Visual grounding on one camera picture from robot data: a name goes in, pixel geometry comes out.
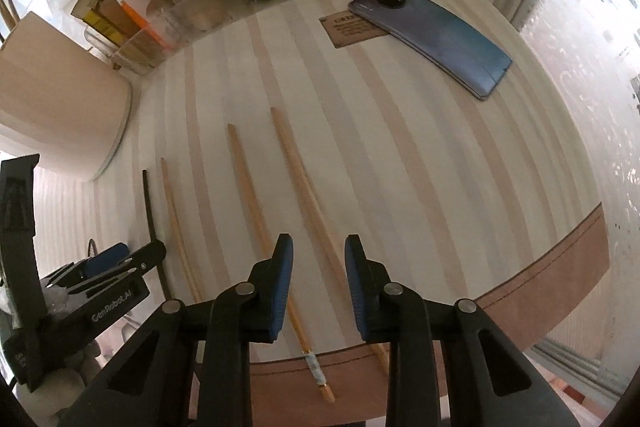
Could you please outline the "dark brown chopstick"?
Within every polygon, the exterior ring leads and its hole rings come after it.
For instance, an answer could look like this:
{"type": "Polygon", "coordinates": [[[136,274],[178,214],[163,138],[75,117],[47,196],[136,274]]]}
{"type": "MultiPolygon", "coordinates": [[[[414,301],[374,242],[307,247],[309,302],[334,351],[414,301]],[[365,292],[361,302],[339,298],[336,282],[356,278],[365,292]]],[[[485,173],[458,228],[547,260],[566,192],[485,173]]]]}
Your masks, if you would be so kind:
{"type": "MultiPolygon", "coordinates": [[[[148,170],[143,169],[141,171],[141,176],[142,176],[143,200],[144,200],[144,207],[145,207],[146,223],[148,224],[150,239],[152,239],[152,241],[156,241],[157,234],[155,230],[155,223],[154,223],[153,210],[152,210],[148,170]]],[[[164,299],[165,300],[172,299],[170,287],[168,284],[168,278],[165,272],[163,261],[161,261],[156,266],[156,271],[157,271],[158,279],[160,280],[160,288],[162,288],[164,299]]]]}

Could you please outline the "pale wooden chopstick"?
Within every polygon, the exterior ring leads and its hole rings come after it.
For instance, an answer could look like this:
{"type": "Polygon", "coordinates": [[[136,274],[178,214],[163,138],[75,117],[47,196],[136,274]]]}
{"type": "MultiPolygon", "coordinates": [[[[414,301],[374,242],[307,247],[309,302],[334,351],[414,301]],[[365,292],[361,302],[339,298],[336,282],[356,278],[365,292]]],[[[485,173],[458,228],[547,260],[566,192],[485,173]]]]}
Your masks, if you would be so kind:
{"type": "Polygon", "coordinates": [[[168,218],[171,226],[171,231],[175,237],[176,248],[180,258],[180,265],[181,265],[184,277],[186,278],[186,283],[188,284],[192,299],[196,303],[200,303],[202,301],[202,296],[201,296],[200,290],[198,289],[198,283],[196,283],[194,273],[189,262],[189,256],[188,256],[188,253],[186,252],[186,246],[184,246],[184,240],[183,240],[183,235],[180,227],[178,212],[175,205],[174,191],[172,191],[172,186],[169,179],[168,165],[165,157],[160,158],[160,174],[162,175],[167,213],[168,213],[168,218]]]}

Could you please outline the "bamboo chopstick far right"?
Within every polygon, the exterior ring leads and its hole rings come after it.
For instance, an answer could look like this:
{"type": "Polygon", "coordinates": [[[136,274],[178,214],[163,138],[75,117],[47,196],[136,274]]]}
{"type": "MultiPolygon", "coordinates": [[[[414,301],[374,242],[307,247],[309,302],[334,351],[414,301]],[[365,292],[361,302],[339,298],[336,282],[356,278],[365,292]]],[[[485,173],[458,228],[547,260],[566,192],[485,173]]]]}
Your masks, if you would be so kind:
{"type": "Polygon", "coordinates": [[[338,237],[334,225],[326,217],[288,118],[282,109],[274,106],[270,107],[270,116],[303,213],[305,229],[314,248],[322,282],[326,286],[326,295],[331,305],[338,306],[340,314],[345,315],[352,302],[345,272],[344,241],[338,237]]]}

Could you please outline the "bamboo chopstick taped tip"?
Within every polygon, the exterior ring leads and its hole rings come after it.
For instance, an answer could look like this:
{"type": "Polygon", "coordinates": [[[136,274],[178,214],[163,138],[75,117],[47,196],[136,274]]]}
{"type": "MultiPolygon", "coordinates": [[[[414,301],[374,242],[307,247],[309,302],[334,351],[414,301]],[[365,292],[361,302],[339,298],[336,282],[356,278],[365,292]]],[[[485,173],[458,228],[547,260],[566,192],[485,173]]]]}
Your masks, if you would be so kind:
{"type": "MultiPolygon", "coordinates": [[[[248,212],[250,231],[253,232],[255,239],[257,239],[260,252],[264,256],[268,256],[272,253],[273,241],[268,232],[266,219],[257,197],[253,179],[250,176],[250,168],[248,168],[240,135],[234,124],[227,124],[227,132],[232,154],[232,164],[236,177],[238,178],[242,202],[248,212]]],[[[322,371],[314,349],[312,349],[310,337],[299,316],[299,309],[297,309],[297,303],[293,296],[288,297],[286,311],[288,311],[288,318],[292,324],[300,350],[303,352],[309,372],[312,377],[314,377],[314,381],[323,399],[325,399],[327,403],[333,404],[336,401],[334,392],[326,379],[326,375],[324,375],[322,371]]]]}

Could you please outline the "white utensil holder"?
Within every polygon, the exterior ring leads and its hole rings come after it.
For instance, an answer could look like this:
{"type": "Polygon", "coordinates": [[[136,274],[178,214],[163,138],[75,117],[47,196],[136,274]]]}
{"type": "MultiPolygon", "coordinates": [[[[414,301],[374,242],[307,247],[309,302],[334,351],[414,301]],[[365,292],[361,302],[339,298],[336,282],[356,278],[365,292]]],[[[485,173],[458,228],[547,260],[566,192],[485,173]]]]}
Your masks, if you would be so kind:
{"type": "Polygon", "coordinates": [[[1,150],[92,181],[110,163],[132,104],[128,80],[28,13],[1,47],[1,150]]]}

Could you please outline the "striped cat placemat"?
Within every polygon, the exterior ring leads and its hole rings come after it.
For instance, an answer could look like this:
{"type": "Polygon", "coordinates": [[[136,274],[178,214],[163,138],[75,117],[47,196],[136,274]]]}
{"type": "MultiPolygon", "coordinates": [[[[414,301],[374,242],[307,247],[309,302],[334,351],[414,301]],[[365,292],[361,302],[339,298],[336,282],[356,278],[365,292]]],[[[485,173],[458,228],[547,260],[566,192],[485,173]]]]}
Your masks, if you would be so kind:
{"type": "Polygon", "coordinates": [[[285,329],[276,343],[250,350],[258,426],[347,423],[386,406],[386,377],[361,342],[352,304],[340,314],[326,295],[271,106],[288,118],[342,241],[358,235],[368,257],[426,299],[477,300],[518,347],[562,322],[610,265],[576,124],[495,7],[433,0],[512,57],[482,102],[390,36],[337,49],[321,19],[351,1],[288,0],[201,39],[137,80],[134,113],[99,179],[36,173],[41,273],[84,257],[90,242],[144,244],[146,169],[171,289],[192,301],[167,213],[165,157],[184,246],[208,300],[262,257],[232,164],[227,124],[235,125],[270,237],[293,237],[291,293],[336,398],[322,398],[285,329]]]}

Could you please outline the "yellow box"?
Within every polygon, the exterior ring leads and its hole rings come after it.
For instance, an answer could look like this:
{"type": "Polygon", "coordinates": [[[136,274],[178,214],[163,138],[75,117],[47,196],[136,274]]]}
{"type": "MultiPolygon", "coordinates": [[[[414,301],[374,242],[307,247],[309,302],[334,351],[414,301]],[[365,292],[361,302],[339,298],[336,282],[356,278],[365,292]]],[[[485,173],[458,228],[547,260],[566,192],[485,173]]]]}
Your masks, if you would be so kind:
{"type": "Polygon", "coordinates": [[[70,15],[82,20],[119,48],[140,30],[116,0],[77,0],[70,15]]]}

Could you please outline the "blue smartphone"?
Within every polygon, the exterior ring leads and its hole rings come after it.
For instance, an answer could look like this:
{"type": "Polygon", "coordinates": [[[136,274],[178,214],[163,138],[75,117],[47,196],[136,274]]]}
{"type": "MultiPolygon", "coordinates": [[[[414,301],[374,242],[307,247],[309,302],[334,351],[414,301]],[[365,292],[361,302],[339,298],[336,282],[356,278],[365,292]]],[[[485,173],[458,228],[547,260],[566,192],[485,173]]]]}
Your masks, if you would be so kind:
{"type": "Polygon", "coordinates": [[[431,0],[352,0],[348,9],[388,32],[485,101],[512,65],[490,39],[431,0]]]}

